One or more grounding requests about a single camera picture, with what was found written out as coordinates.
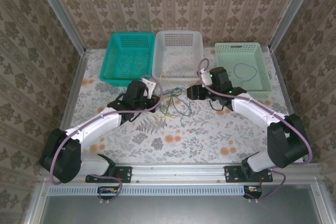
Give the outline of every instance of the patterned wallpaper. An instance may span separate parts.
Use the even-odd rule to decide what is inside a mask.
[[[115,31],[197,30],[205,44],[268,44],[290,0],[61,0],[88,48]]]
[[[276,55],[336,206],[336,0],[304,0]]]
[[[0,0],[0,223],[20,223],[79,55],[47,0]]]

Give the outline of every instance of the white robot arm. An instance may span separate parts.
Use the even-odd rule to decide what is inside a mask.
[[[278,119],[280,117],[286,120],[301,134],[306,136],[302,122],[297,115],[285,116],[275,111],[273,114],[266,112],[261,108],[263,105],[255,101],[244,89],[232,87],[224,68],[215,68],[201,73],[202,79],[205,80],[204,82],[213,90],[235,95],[236,98],[224,98],[209,92],[202,85],[195,85],[187,89],[187,96],[190,99],[218,100],[223,108],[226,106],[232,111],[247,117],[260,128],[267,129],[267,151],[258,152],[242,161],[241,170],[247,179],[255,175],[258,176],[259,172],[274,166],[284,168],[308,153],[305,144],[298,139],[298,136]],[[134,116],[132,112],[125,114],[112,112],[141,111],[156,105],[158,97],[152,95],[154,87],[154,82],[145,79],[132,81],[125,94],[121,94],[115,101],[109,103],[108,107],[95,117],[65,131],[60,129],[52,131],[40,158],[41,166],[50,171],[51,163],[60,143],[67,136],[73,134],[56,159],[54,176],[62,183],[71,181],[77,175],[112,176],[116,164],[111,159],[101,154],[92,157],[82,157],[81,150],[88,147],[100,135],[126,121],[135,120],[139,115]]]
[[[306,144],[288,127],[291,125],[307,139],[300,117],[295,114],[286,116],[271,111],[253,99],[246,93],[246,90],[238,87],[233,88],[223,67],[217,67],[210,71],[201,69],[200,77],[203,83],[215,92],[209,92],[202,84],[195,85],[187,89],[188,98],[192,100],[210,99],[210,105],[211,101],[217,100],[223,106],[222,109],[226,106],[247,117],[261,129],[267,129],[267,150],[258,152],[242,161],[241,171],[247,180],[253,176],[258,177],[259,172],[268,168],[284,168],[308,154]]]
[[[53,130],[41,155],[40,165],[50,171],[57,149],[67,137],[71,136],[56,157],[55,177],[62,183],[67,183],[77,175],[112,176],[116,164],[111,159],[101,154],[82,157],[81,151],[105,132],[127,121],[132,122],[142,110],[148,111],[154,107],[159,101],[158,97],[153,95],[155,85],[155,82],[146,79],[132,81],[126,93],[110,102],[98,115],[65,131]]]

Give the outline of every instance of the black mounting bracket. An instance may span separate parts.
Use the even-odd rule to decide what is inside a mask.
[[[244,183],[244,182],[273,182],[272,172],[268,169],[255,173],[253,177],[247,178],[242,170],[241,165],[224,166],[225,181],[227,183]]]
[[[132,179],[132,167],[131,166],[116,166],[112,177],[119,178],[123,184],[131,182]],[[117,183],[113,179],[95,178],[87,175],[85,178],[86,183]]]

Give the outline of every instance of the black wire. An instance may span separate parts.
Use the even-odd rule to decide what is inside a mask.
[[[217,109],[215,109],[214,107],[212,107],[211,100],[209,100],[209,103],[210,103],[210,107],[211,107],[213,110],[215,110],[215,111],[222,111],[222,110],[224,109],[224,106],[222,106],[222,109],[221,109],[221,110],[217,110]]]
[[[137,119],[140,114],[141,113],[137,114],[133,119],[130,119],[130,122],[133,122],[135,119]]]

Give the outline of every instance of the floral tablecloth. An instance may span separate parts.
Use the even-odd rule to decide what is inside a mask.
[[[99,80],[105,52],[105,49],[90,51],[71,126],[93,117],[125,92],[125,88]],[[214,53],[214,48],[204,48],[204,56],[210,59],[212,67]],[[267,47],[263,53],[273,92],[261,102],[286,114],[285,100]],[[180,111],[187,109],[180,101],[175,105]],[[192,115],[182,119],[173,106],[163,119],[159,110],[155,114],[143,113],[134,122],[102,135],[84,153],[102,153],[117,163],[235,163],[266,149],[266,132],[244,116],[228,109],[214,111],[208,101],[191,101],[190,106]]]

